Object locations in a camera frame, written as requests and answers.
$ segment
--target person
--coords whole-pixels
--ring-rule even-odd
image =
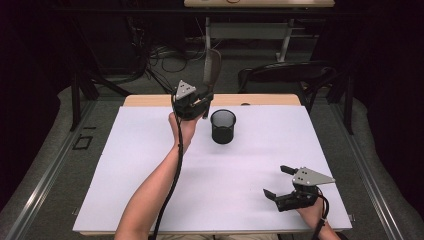
[[[185,153],[190,146],[196,130],[197,122],[201,117],[202,114],[193,120],[181,121],[180,128],[184,147],[183,153]],[[147,240],[150,229],[168,195],[177,170],[179,152],[178,126],[174,113],[169,114],[169,123],[174,136],[174,144],[163,161],[144,180],[144,182],[141,183],[130,198],[115,232],[116,240]],[[318,198],[315,205],[308,208],[297,209],[300,216],[311,228],[315,228],[322,216],[322,201],[323,200],[321,198]],[[278,239],[276,235],[262,235],[267,236],[258,236],[258,239]],[[241,236],[231,238],[231,236],[225,236],[221,239],[240,239],[240,237]],[[250,237],[246,238],[252,239],[254,238],[254,235],[250,235]],[[319,239],[339,240],[340,238],[327,222],[319,233]]]

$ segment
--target chair backrest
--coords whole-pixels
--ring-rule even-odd
[[[294,93],[311,110],[317,91],[331,82],[336,70],[326,61],[281,62],[243,69],[239,72],[239,93]],[[308,84],[304,89],[302,82]]]

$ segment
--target triangular metal plate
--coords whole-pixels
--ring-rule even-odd
[[[177,88],[177,94],[175,98],[177,100],[180,100],[181,98],[194,93],[196,91],[196,87],[191,86],[190,84],[183,82],[183,80],[180,80],[180,83],[178,84]]]
[[[336,179],[315,172],[305,167],[299,168],[299,170],[293,177],[293,183],[297,183],[304,186],[315,186],[334,182],[336,182]]]

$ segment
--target desk in background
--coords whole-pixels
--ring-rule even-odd
[[[196,8],[328,8],[334,6],[333,0],[184,0],[186,7]],[[277,61],[284,62],[294,20],[286,23],[213,23],[206,18],[206,47],[211,47],[211,38],[218,39],[284,39]]]
[[[296,211],[278,212],[263,194],[263,188],[279,195],[293,191],[292,176],[282,173],[280,165],[307,166],[331,176],[306,109],[295,95],[215,96],[211,113],[225,108],[237,116],[234,139],[227,145],[214,143],[209,119],[199,121],[159,233],[310,231]],[[128,97],[115,119],[74,231],[114,233],[129,198],[173,144],[170,111],[169,95]],[[330,201],[328,219],[333,228],[351,228],[336,185],[320,188]]]

